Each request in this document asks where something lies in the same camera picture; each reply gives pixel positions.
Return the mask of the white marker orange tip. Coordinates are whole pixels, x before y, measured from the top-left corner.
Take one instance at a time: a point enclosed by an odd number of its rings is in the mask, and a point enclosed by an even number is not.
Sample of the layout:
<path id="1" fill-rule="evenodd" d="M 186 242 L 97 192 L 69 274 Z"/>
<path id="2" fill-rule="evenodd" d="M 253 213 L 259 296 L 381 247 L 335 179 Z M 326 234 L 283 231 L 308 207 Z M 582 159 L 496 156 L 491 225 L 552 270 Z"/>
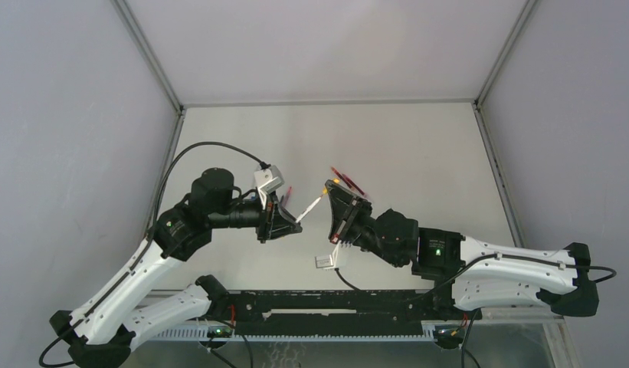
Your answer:
<path id="1" fill-rule="evenodd" d="M 296 217 L 296 223 L 301 223 L 302 220 L 309 214 L 312 212 L 312 210 L 321 202 L 321 200 L 323 199 L 324 196 L 326 196 L 328 193 L 327 189 L 324 189 L 322 191 L 322 194 L 319 195 L 318 197 L 316 197 L 297 217 Z"/>

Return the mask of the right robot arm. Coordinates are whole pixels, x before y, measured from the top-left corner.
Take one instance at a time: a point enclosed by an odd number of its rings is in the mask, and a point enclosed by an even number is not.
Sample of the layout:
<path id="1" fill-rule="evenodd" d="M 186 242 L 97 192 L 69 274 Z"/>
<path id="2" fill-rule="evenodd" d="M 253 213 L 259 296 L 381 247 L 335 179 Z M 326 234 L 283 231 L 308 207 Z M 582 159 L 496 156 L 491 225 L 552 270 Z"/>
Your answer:
<path id="1" fill-rule="evenodd" d="M 364 197 L 329 179 L 329 241 L 350 245 L 434 286 L 421 295 L 433 312 L 451 319 L 460 311 L 528 305 L 566 317 L 596 315 L 600 299 L 586 244 L 546 251 L 495 245 L 436 228 L 389 209 L 372 216 Z"/>

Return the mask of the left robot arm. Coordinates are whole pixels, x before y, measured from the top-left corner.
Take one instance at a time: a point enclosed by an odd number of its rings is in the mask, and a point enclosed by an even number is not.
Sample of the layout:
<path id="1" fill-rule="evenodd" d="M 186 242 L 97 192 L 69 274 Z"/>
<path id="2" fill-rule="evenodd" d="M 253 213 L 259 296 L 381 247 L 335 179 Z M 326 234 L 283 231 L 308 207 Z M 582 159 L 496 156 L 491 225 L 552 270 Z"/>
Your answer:
<path id="1" fill-rule="evenodd" d="M 163 212 L 131 259 L 92 298 L 50 319 L 78 367 L 118 367 L 146 341 L 186 320 L 222 318 L 229 308 L 225 288 L 212 276 L 147 307 L 142 299 L 170 271 L 184 265 L 220 228 L 253 228 L 259 242 L 298 234 L 297 218 L 281 204 L 283 176 L 275 166 L 254 174 L 255 186 L 241 192 L 233 174 L 205 170 L 181 202 Z"/>

